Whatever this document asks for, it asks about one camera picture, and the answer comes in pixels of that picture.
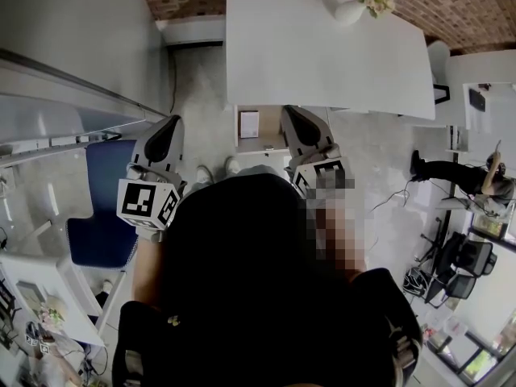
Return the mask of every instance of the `flower vase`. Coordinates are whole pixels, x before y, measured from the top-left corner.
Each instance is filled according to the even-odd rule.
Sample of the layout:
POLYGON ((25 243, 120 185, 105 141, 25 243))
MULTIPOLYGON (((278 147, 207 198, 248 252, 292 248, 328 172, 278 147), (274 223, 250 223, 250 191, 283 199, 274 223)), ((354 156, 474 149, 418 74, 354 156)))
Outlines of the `flower vase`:
POLYGON ((364 13, 367 6, 358 0, 342 3, 335 10, 335 18, 343 26, 351 26, 356 23, 360 16, 364 13))

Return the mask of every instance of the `blue office chair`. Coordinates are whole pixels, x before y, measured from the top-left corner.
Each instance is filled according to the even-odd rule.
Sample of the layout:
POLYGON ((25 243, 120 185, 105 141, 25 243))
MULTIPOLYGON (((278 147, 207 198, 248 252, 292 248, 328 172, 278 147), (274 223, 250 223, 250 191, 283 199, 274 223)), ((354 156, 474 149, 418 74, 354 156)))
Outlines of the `blue office chair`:
POLYGON ((88 182, 94 214, 70 218, 66 233, 74 264, 123 268, 136 249, 135 228, 116 216, 119 179, 125 178, 134 140, 114 140, 86 148, 88 182))

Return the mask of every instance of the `electrical outlet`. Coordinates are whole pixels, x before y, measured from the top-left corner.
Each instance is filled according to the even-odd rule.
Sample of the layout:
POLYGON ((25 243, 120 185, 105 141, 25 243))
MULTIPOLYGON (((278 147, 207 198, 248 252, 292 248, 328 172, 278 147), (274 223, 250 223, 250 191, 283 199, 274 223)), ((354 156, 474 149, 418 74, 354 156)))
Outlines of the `electrical outlet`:
POLYGON ((0 198, 10 191, 15 190, 15 172, 12 167, 0 168, 0 182, 2 183, 2 185, 0 185, 0 198))

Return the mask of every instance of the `white table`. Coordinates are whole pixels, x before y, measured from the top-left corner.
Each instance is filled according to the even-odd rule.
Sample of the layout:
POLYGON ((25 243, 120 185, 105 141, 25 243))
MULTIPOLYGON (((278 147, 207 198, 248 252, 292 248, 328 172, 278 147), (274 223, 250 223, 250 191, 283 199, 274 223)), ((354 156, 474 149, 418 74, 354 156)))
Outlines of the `white table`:
POLYGON ((62 335, 83 343, 104 346, 101 333, 106 325, 113 299, 126 276, 125 272, 119 274, 106 304, 101 308, 81 269, 72 263, 70 255, 51 258, 2 252, 0 269, 6 278, 7 286, 16 297, 16 302, 31 319, 37 321, 36 315, 16 286, 19 281, 36 285, 45 299, 52 295, 66 305, 67 316, 63 323, 62 335), (99 317, 96 325, 90 321, 88 315, 99 317))
POLYGON ((422 31, 366 11, 333 17, 350 0, 227 0, 227 97, 235 105, 347 107, 434 119, 422 31))

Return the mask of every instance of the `gray floor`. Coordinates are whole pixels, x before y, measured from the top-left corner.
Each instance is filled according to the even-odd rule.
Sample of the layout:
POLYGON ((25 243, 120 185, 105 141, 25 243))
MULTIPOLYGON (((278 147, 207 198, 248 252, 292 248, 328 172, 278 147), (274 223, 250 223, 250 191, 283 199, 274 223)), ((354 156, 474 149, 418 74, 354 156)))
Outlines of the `gray floor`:
MULTIPOLYGON (((184 160, 181 175, 189 182, 195 169, 205 164, 213 170, 221 168, 226 157, 235 154, 234 116, 225 99, 225 67, 223 48, 199 48, 176 52, 177 100, 175 113, 185 120, 184 160)), ((429 182, 409 184, 410 198, 403 207, 403 196, 395 195, 390 202, 369 211, 390 194, 405 187, 409 179, 410 154, 420 148, 422 156, 430 159, 451 159, 445 149, 444 129, 412 128, 403 125, 391 114, 347 114, 331 112, 331 129, 341 152, 351 164, 357 185, 357 196, 362 197, 365 217, 363 246, 369 268, 385 267, 396 282, 402 277, 414 254, 422 253, 423 232, 435 229, 435 204, 444 192, 429 182)), ((241 156, 243 167, 254 164, 283 166, 283 156, 241 156)), ((15 167, 16 189, 0 200, 0 226, 9 235, 9 248, 41 223, 50 219, 52 227, 35 242, 18 251, 58 256, 68 249, 65 220, 70 217, 91 215, 91 203, 85 166, 85 153, 66 152, 15 167), (56 203, 52 204, 49 188, 54 190, 56 203)), ((447 182, 440 182, 449 189, 447 182)), ((119 308, 131 296, 132 263, 129 279, 118 299, 118 305, 109 319, 104 334, 110 362, 117 339, 119 308)), ((104 277, 114 273, 90 270, 85 273, 94 289, 100 288, 104 277)), ((103 368, 105 354, 95 360, 103 368)), ((110 372, 104 378, 110 379, 110 372)))

